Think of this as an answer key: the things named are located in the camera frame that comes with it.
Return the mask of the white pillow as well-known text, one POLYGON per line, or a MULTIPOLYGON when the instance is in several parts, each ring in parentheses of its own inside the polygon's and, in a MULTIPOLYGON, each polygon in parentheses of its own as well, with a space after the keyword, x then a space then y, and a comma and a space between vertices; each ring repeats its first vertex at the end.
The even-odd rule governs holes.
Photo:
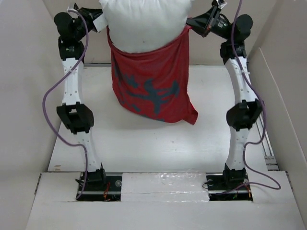
POLYGON ((127 53, 161 48, 184 30, 190 0, 101 0, 111 43, 127 53))

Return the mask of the red cartoon print pillowcase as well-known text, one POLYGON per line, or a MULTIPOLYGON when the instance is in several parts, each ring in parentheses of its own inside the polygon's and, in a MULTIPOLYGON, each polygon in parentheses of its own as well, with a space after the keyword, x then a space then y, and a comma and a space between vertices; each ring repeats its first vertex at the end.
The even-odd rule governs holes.
POLYGON ((166 123, 194 125, 198 112, 188 95, 189 31, 149 52, 127 53, 111 39, 111 79, 119 104, 132 113, 166 123))

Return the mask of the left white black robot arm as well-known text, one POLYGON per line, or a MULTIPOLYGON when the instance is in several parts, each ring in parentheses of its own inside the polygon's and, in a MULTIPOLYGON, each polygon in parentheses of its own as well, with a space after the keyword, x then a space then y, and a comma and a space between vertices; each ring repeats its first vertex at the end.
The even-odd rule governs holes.
POLYGON ((88 192, 103 190, 107 185, 107 178, 103 165, 97 158, 92 138, 94 115, 83 102, 82 72, 84 52, 88 44, 83 44, 81 40, 90 31, 100 30, 95 20, 102 15, 101 9, 78 8, 73 5, 67 12, 60 12, 54 17, 59 33, 59 55, 66 77, 62 104, 56 111, 63 125, 75 136, 75 146, 81 147, 85 152, 86 169, 77 183, 88 192))

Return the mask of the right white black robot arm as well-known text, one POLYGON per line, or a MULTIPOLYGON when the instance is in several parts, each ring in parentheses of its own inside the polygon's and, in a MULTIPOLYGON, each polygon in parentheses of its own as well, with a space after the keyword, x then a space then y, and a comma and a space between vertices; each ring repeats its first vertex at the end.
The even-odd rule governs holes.
POLYGON ((206 13, 187 19, 187 25, 198 35, 206 37, 213 33, 225 39, 220 46, 220 57, 230 76, 235 95, 235 105, 226 113, 231 133, 230 147, 223 174, 217 178, 207 178, 209 189, 222 191, 234 189, 244 183, 244 148, 252 126, 262 112, 261 103, 250 87, 247 70, 245 40, 251 33, 253 20, 249 15, 242 14, 233 23, 229 22, 221 14, 224 5, 224 1, 215 0, 206 13))

